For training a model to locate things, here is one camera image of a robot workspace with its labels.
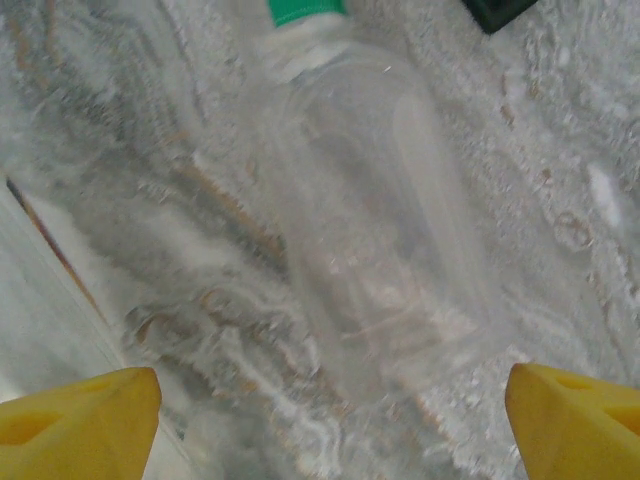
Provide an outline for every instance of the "clear plastic bottle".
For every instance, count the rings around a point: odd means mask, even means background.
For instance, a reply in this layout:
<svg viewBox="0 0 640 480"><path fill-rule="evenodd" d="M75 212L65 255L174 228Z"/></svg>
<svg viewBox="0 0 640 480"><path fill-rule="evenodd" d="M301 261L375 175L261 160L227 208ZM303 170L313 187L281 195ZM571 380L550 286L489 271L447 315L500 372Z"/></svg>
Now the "clear plastic bottle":
<svg viewBox="0 0 640 480"><path fill-rule="evenodd" d="M505 348L508 324L421 75L340 0L228 0L247 118L338 391L371 402Z"/></svg>

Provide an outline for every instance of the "black object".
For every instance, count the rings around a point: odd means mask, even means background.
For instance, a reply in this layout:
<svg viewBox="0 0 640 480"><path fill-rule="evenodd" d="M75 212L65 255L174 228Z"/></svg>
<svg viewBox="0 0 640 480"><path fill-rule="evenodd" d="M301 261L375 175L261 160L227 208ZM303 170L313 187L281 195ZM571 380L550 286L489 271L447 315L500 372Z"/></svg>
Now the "black object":
<svg viewBox="0 0 640 480"><path fill-rule="evenodd" d="M492 34L538 0L462 0L484 33Z"/></svg>

